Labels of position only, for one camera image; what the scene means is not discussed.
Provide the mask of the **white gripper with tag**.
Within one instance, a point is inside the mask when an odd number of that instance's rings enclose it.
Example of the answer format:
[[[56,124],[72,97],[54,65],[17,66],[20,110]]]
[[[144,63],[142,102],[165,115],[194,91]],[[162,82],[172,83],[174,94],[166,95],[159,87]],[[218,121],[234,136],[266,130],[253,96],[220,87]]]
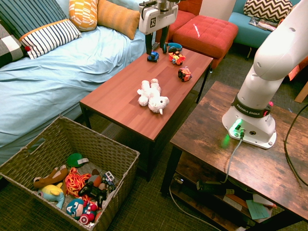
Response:
[[[165,45],[169,25],[174,23],[178,14],[179,0],[149,0],[139,4],[139,31],[145,35],[146,53],[151,55],[153,32],[162,29],[160,48],[167,52]]]

